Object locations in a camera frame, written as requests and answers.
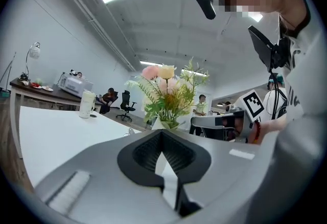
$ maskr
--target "white label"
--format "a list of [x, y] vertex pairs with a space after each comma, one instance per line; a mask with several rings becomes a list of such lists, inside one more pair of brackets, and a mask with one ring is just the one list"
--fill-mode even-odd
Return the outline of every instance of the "white label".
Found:
[[235, 150], [235, 149], [231, 149], [229, 151], [229, 154], [240, 157], [240, 158], [248, 159], [248, 160], [252, 160], [255, 157], [255, 155], [252, 153], [245, 153], [245, 152]]

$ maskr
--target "wooden desk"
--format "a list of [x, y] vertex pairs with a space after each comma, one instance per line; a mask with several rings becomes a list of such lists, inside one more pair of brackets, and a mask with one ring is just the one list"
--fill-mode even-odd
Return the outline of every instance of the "wooden desk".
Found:
[[[76, 97], [68, 92], [63, 91], [57, 85], [51, 86], [53, 91], [47, 91], [44, 89], [36, 89], [31, 86], [25, 86], [22, 82], [17, 80], [18, 78], [12, 80], [10, 82], [11, 85], [11, 94], [10, 94], [10, 123], [11, 123], [11, 131], [14, 138], [14, 143], [17, 149], [18, 156], [22, 158], [19, 137], [17, 133], [16, 126], [16, 117], [15, 117], [15, 102], [16, 95], [20, 94], [20, 105], [23, 104], [24, 96], [28, 96], [31, 98], [39, 99], [42, 101], [47, 101], [51, 103], [60, 103], [67, 105], [79, 106], [81, 104], [81, 98]], [[96, 102], [95, 109], [97, 112], [100, 112], [101, 103]]]

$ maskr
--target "black cable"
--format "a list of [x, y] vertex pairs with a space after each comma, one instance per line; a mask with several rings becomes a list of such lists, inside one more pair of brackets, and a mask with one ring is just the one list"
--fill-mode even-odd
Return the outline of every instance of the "black cable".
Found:
[[275, 75], [272, 72], [270, 72], [270, 74], [271, 74], [272, 79], [274, 81], [274, 88], [275, 88], [274, 108], [272, 109], [272, 117], [271, 117], [271, 119], [274, 120], [275, 117], [276, 117], [276, 101], [277, 101], [277, 99], [276, 99], [276, 94], [277, 94], [277, 86], [276, 86], [276, 84], [277, 84], [277, 79], [275, 78]]
[[58, 82], [57, 82], [57, 85], [59, 84], [60, 79], [61, 79], [61, 77], [62, 77], [63, 74], [64, 74], [64, 72], [61, 74], [61, 76], [60, 76], [60, 78], [59, 78], [59, 80], [58, 80]]
[[276, 82], [276, 86], [277, 86], [277, 105], [276, 105], [275, 118], [278, 116], [277, 112], [279, 111], [279, 108], [278, 108], [278, 104], [279, 104], [279, 85], [278, 85], [278, 81]]

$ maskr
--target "seated person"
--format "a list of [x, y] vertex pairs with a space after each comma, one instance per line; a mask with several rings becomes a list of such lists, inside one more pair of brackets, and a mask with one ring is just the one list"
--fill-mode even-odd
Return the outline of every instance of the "seated person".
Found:
[[100, 98], [97, 98], [97, 101], [102, 103], [100, 113], [105, 114], [105, 113], [109, 112], [111, 104], [114, 101], [116, 101], [116, 99], [117, 99], [117, 97], [116, 97], [116, 95], [114, 93], [113, 88], [109, 88], [108, 92], [105, 95], [103, 95], [102, 97], [100, 95]]

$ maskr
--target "office chair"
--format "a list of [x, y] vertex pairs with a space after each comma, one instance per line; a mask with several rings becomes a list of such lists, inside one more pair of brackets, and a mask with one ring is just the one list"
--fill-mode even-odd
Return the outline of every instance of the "office chair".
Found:
[[121, 104], [121, 109], [125, 111], [125, 114], [121, 114], [121, 115], [117, 115], [116, 118], [121, 117], [122, 120], [124, 120], [125, 118], [129, 118], [131, 121], [132, 118], [130, 116], [127, 115], [127, 113], [135, 111], [135, 108], [133, 108], [134, 104], [136, 104], [135, 102], [133, 102], [132, 107], [129, 107], [129, 91], [126, 91], [122, 93], [122, 98], [123, 98], [123, 102]]

